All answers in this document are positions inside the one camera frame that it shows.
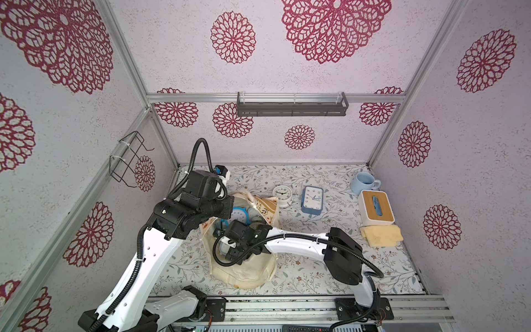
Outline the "bright blue round alarm clock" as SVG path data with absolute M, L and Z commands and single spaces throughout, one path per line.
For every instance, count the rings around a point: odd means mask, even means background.
M 250 225 L 250 217 L 247 210 L 243 207 L 234 207 L 232 209 L 231 217 L 228 219 L 229 222 L 239 221 L 243 224 Z

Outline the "cream printed canvas bag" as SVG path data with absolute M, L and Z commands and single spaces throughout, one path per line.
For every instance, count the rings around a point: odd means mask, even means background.
M 234 208 L 245 208 L 250 217 L 250 225 L 267 224 L 279 228 L 279 206 L 275 197 L 260 197 L 246 189 L 238 189 L 231 193 L 235 197 Z M 220 266 L 212 256 L 214 241 L 218 233 L 228 228 L 230 222 L 219 218 L 211 218 L 202 224 L 201 240 L 207 252 L 210 275 L 235 289 L 255 289 L 271 281 L 277 270 L 276 254 L 251 254 L 249 258 L 230 267 Z

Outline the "white round alarm clock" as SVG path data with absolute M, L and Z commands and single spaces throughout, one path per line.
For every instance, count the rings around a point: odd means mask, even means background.
M 287 185 L 278 185 L 272 191 L 272 195 L 277 198 L 277 204 L 280 208 L 287 208 L 293 201 L 293 191 Z

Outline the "dark blue square alarm clock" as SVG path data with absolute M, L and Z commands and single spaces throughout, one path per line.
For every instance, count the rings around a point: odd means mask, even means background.
M 306 186 L 301 195 L 301 211 L 306 214 L 320 215 L 324 209 L 324 190 L 315 186 Z

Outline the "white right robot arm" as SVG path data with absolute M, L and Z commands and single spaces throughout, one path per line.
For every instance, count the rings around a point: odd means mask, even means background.
M 303 256 L 322 261 L 335 281 L 352 286 L 360 306 L 369 308 L 376 301 L 373 280 L 382 278 L 382 271 L 365 259 L 362 246 L 339 228 L 311 235 L 258 222 L 246 225 L 232 221 L 215 237 L 212 257 L 220 266 L 239 265 L 261 254 Z

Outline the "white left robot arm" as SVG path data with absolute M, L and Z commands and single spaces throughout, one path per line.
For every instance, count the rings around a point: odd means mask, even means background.
M 162 309 L 146 306 L 149 294 L 171 256 L 190 232 L 212 217 L 227 219 L 234 198 L 226 188 L 230 171 L 190 171 L 181 188 L 157 203 L 136 237 L 136 254 L 98 308 L 85 311 L 78 325 L 84 331 L 160 331 L 185 317 L 200 318 L 206 296 L 186 288 Z

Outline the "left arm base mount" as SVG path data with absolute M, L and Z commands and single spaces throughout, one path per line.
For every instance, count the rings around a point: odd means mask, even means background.
M 197 309 L 191 316 L 181 318 L 178 322 L 224 322 L 226 304 L 227 299 L 224 297 L 208 297 L 199 301 Z

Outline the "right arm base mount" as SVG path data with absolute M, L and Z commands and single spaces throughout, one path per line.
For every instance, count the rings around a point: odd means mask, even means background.
M 370 306 L 364 307 L 359 304 L 354 297 L 341 297 L 334 300 L 337 317 L 339 320 L 351 320 L 354 319 L 366 311 Z M 391 309 L 389 300 L 385 297 L 381 297 L 376 304 L 376 308 L 365 317 L 365 320 L 393 320 L 395 318 Z

